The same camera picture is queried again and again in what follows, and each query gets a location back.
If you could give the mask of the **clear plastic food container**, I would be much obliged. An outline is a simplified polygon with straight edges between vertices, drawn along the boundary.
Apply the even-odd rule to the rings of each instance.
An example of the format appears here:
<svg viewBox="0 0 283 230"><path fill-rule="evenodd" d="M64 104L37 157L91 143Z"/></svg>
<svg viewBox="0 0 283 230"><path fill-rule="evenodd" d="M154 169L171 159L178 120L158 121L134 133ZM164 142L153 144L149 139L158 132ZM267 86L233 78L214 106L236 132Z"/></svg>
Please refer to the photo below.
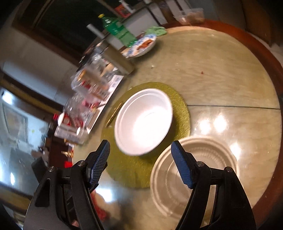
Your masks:
<svg viewBox="0 0 283 230"><path fill-rule="evenodd" d="M193 8L180 11L175 19L181 25L196 25L202 24L205 21L204 10L202 8Z"/></svg>

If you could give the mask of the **green cloth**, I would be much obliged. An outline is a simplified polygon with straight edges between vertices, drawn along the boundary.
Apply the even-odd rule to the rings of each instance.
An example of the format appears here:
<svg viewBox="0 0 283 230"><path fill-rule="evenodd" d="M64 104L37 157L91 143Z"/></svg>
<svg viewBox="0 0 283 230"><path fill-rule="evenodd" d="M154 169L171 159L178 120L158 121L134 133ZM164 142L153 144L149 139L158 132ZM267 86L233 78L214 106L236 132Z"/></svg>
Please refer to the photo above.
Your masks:
<svg viewBox="0 0 283 230"><path fill-rule="evenodd" d="M149 35L149 34L155 34L156 36L162 36L162 35L167 34L167 30L166 28L162 26L152 26L148 28L147 30L145 30L145 35Z"/></svg>

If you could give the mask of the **blue white plate with food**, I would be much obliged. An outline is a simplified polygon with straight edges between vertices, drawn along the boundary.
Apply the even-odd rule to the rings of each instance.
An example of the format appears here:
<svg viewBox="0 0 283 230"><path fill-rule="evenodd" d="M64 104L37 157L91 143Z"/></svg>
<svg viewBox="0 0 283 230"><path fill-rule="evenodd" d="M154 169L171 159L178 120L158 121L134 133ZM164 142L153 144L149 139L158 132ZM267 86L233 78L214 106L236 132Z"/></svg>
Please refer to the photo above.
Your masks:
<svg viewBox="0 0 283 230"><path fill-rule="evenodd" d="M138 58L151 51L157 42L155 34L148 34L140 38L132 47L122 52L126 58Z"/></svg>

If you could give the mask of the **white red liquor bottle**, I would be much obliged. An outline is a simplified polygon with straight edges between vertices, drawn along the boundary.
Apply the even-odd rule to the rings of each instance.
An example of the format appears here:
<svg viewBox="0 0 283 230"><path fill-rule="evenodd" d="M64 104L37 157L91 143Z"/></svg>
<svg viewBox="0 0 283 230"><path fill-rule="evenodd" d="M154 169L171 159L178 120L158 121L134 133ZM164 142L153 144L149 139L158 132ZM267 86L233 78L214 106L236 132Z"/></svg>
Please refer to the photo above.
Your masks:
<svg viewBox="0 0 283 230"><path fill-rule="evenodd" d="M67 131L76 133L83 127L83 121L80 117L70 115L67 112L56 115L55 118L57 119L57 125Z"/></svg>

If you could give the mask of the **stainless steel thermos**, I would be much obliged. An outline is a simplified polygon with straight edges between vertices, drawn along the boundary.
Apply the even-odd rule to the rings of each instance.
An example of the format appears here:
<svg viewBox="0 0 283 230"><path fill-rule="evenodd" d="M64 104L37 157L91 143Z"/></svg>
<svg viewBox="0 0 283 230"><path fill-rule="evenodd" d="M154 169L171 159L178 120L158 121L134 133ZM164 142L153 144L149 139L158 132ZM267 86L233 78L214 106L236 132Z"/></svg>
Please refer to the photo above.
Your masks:
<svg viewBox="0 0 283 230"><path fill-rule="evenodd" d="M98 43L94 51L113 64L123 75L129 75L135 70L134 65L106 40Z"/></svg>

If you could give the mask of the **printed paper sheet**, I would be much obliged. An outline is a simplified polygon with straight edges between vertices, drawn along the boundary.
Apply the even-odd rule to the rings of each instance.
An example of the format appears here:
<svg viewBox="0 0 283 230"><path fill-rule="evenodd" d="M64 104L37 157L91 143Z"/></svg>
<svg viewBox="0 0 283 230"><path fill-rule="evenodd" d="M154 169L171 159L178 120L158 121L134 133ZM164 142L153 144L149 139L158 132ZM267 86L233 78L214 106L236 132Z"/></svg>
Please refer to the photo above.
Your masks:
<svg viewBox="0 0 283 230"><path fill-rule="evenodd" d="M86 130L87 134L90 134L92 128L94 127L96 121L98 120L100 114L102 113L104 107L106 106L106 104L110 100L111 96L113 95L115 90L118 88L118 86L122 82L123 78L124 78L124 76L122 76L122 75L114 75L113 80L111 81L111 84L110 84L109 95L108 95L107 99L105 101L102 101L99 104L99 106L91 112L91 114L89 115L89 117L86 121L85 130Z"/></svg>

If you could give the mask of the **white foam bowl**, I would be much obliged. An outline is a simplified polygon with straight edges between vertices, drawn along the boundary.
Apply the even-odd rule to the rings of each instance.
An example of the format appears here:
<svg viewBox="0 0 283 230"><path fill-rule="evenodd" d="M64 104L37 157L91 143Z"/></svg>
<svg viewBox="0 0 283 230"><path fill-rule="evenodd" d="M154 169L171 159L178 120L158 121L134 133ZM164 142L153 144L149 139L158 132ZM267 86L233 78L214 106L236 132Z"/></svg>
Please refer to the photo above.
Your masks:
<svg viewBox="0 0 283 230"><path fill-rule="evenodd" d="M116 117L116 145L128 156L148 154L164 140L172 120L173 106L166 93L156 88L138 91Z"/></svg>

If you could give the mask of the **gold pen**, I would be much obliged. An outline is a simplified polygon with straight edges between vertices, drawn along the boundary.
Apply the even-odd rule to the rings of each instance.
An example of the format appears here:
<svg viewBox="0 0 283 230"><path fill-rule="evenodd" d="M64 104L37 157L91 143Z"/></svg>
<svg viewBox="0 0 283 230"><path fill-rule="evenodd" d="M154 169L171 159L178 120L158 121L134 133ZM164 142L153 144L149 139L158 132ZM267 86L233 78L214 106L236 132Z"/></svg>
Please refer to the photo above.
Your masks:
<svg viewBox="0 0 283 230"><path fill-rule="evenodd" d="M115 118L115 116L117 115L117 113L119 112L119 110L122 108L123 106L123 102L121 102L118 107L114 110L113 114L111 115L111 117L109 118L109 120L106 123L106 128L109 127L109 125L111 124L111 122L113 121L113 119Z"/></svg>

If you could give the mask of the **clear glass mug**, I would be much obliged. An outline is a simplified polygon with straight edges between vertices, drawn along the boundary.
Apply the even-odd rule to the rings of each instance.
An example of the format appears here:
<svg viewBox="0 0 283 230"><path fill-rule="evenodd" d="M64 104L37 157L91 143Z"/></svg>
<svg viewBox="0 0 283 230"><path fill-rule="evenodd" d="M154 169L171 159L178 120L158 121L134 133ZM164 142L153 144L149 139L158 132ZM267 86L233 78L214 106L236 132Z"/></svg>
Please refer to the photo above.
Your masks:
<svg viewBox="0 0 283 230"><path fill-rule="evenodd" d="M64 105L63 111L71 118L78 119L81 126L85 125L89 115L101 104L101 100L91 95L83 96L75 93Z"/></svg>

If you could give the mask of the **clear bag with liquor bottle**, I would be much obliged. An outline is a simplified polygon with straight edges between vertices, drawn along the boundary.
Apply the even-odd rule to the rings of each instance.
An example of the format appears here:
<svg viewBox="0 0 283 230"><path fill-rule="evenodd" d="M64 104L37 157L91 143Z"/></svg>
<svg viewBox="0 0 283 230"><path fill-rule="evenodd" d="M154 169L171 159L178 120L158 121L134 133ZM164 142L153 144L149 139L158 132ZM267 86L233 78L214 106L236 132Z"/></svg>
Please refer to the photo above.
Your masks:
<svg viewBox="0 0 283 230"><path fill-rule="evenodd" d="M101 55L92 55L72 76L71 88L84 97L105 101L114 76L112 71L106 69L107 64Z"/></svg>

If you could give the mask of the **red plastic cup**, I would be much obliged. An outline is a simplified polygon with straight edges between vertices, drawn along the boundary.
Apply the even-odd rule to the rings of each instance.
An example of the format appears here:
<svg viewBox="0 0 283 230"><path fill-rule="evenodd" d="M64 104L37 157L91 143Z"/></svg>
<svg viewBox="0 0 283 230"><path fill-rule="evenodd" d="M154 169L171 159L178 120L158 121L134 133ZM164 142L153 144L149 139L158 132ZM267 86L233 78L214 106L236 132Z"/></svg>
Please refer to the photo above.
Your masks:
<svg viewBox="0 0 283 230"><path fill-rule="evenodd" d="M71 168L72 165L73 165L72 162L70 162L70 161L64 161L64 168Z"/></svg>

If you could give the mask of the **green plastic soda bottle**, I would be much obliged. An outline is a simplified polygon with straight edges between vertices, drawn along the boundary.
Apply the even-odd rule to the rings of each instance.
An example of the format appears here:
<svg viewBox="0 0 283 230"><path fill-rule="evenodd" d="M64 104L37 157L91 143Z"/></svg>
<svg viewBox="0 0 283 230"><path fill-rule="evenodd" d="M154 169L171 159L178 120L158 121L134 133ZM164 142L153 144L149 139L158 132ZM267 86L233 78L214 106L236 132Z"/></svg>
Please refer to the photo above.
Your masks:
<svg viewBox="0 0 283 230"><path fill-rule="evenodd" d="M116 37L125 47L132 47L137 42L136 37L118 18L106 17L104 14L100 14L98 17L101 19L104 29Z"/></svg>

